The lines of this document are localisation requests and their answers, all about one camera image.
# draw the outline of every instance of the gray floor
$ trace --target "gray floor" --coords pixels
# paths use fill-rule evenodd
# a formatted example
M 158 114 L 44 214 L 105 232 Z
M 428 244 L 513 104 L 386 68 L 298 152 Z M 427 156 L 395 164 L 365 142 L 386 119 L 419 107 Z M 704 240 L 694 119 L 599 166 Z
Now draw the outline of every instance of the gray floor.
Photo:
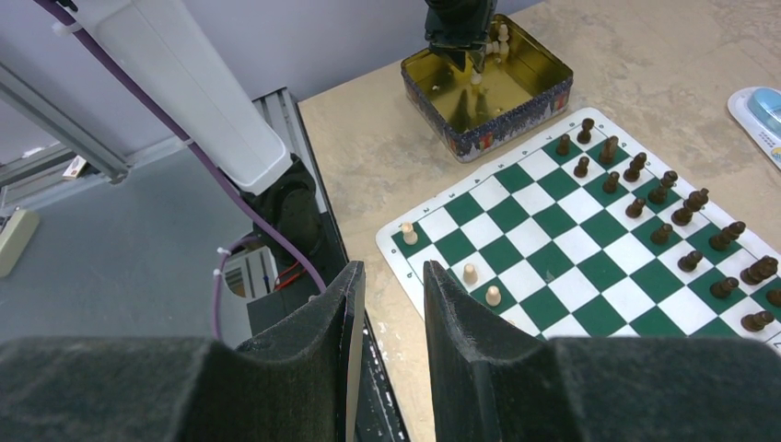
M 0 342 L 207 335 L 216 248 L 251 225 L 186 150 L 38 212 L 39 230 L 0 279 Z M 246 310 L 225 296 L 225 334 L 238 342 Z

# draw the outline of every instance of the chessboard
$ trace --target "chessboard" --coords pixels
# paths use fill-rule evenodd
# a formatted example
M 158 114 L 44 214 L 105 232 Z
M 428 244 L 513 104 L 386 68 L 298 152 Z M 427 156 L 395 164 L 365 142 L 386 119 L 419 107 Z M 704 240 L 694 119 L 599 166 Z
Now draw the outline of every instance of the chessboard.
M 377 244 L 422 317 L 433 260 L 539 339 L 742 336 L 781 351 L 778 255 L 713 196 L 584 109 L 391 221 Z

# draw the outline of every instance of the metal tin box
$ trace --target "metal tin box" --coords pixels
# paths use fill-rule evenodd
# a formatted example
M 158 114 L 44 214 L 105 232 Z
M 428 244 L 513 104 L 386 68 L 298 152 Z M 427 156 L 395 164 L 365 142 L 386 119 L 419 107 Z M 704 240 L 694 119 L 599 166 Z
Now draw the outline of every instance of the metal tin box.
M 491 41 L 507 25 L 509 51 L 485 57 L 482 82 L 428 49 L 402 61 L 407 96 L 460 162 L 472 161 L 562 112 L 572 69 L 507 16 L 497 14 Z

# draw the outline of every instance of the chess piece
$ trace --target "chess piece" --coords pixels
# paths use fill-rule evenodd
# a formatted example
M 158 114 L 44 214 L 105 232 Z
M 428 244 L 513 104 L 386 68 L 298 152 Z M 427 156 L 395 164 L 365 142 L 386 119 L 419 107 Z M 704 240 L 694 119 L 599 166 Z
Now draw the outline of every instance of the chess piece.
M 477 270 L 475 270 L 474 265 L 472 264 L 464 265 L 463 279 L 464 279 L 464 283 L 466 283 L 467 285 L 472 285 L 477 282 Z
M 742 221 L 736 221 L 727 227 L 721 229 L 720 232 L 710 237 L 708 244 L 711 249 L 724 251 L 729 247 L 729 243 L 738 239 L 740 235 L 746 231 L 746 223 Z
M 740 279 L 748 285 L 757 285 L 778 272 L 778 260 L 769 256 L 762 257 L 749 268 L 740 272 Z
M 583 178 L 586 175 L 589 174 L 589 157 L 581 157 L 577 161 L 577 166 L 575 166 L 575 170 L 573 170 L 573 175 L 575 175 L 578 178 Z
M 759 313 L 754 313 L 753 315 L 744 316 L 743 319 L 740 320 L 740 325 L 749 332 L 761 332 L 767 324 L 774 320 L 775 316 L 773 316 L 773 313 L 763 310 Z
M 781 290 L 772 288 L 767 291 L 767 294 L 764 297 L 767 298 L 767 302 L 769 302 L 771 306 L 781 308 Z
M 485 303 L 491 307 L 496 307 L 502 302 L 502 294 L 499 293 L 499 287 L 491 285 L 485 292 Z
M 628 207 L 626 207 L 626 215 L 630 218 L 638 218 L 643 214 L 643 208 L 646 206 L 645 198 L 635 198 Z
M 404 235 L 404 243 L 406 243 L 408 246 L 413 246 L 415 243 L 417 243 L 417 233 L 414 231 L 412 224 L 402 224 L 402 233 Z
M 559 138 L 559 145 L 556 147 L 556 155 L 559 157 L 566 157 L 569 155 L 569 135 L 563 134 Z
M 594 121 L 590 118 L 584 118 L 580 128 L 581 131 L 577 134 L 577 141 L 582 145 L 587 145 L 591 141 L 591 129 L 594 128 Z
M 670 240 L 670 234 L 672 233 L 672 226 L 669 224 L 663 224 L 660 228 L 651 233 L 651 242 L 654 244 L 662 245 Z
M 615 191 L 618 190 L 618 179 L 620 177 L 621 175 L 619 175 L 618 172 L 611 172 L 610 175 L 608 175 L 607 180 L 602 184 L 602 191 L 605 193 L 615 193 Z
M 629 162 L 629 169 L 624 171 L 624 179 L 629 182 L 635 182 L 640 178 L 640 170 L 646 168 L 647 155 L 640 152 Z
M 693 272 L 702 260 L 703 253 L 699 250 L 693 250 L 678 260 L 678 268 L 684 272 Z
M 732 290 L 738 288 L 738 280 L 733 277 L 716 281 L 710 286 L 710 294 L 716 299 L 724 299 L 732 293 Z
M 694 212 L 699 212 L 709 201 L 709 190 L 703 188 L 689 193 L 689 198 L 683 200 L 683 207 L 672 213 L 672 222 L 677 226 L 686 226 L 692 222 Z
M 598 161 L 601 164 L 612 164 L 615 159 L 615 152 L 618 150 L 618 137 L 613 135 L 605 141 L 600 152 Z
M 653 204 L 663 204 L 667 200 L 667 193 L 675 181 L 678 180 L 678 173 L 674 170 L 664 172 L 664 176 L 659 180 L 659 186 L 648 193 L 648 200 Z

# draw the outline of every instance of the light wooden chess piece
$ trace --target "light wooden chess piece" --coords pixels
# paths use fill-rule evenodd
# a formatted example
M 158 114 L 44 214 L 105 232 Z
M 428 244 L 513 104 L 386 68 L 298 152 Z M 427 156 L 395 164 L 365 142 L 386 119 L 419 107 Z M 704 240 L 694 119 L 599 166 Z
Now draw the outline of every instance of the light wooden chess piece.
M 414 231 L 412 224 L 402 224 L 402 233 L 404 234 L 404 242 L 408 246 L 413 246 L 417 242 L 417 233 Z
M 502 302 L 502 294 L 499 293 L 499 287 L 491 285 L 485 292 L 485 303 L 491 307 L 496 307 Z
M 477 282 L 477 270 L 474 269 L 474 265 L 464 265 L 464 283 L 472 285 Z

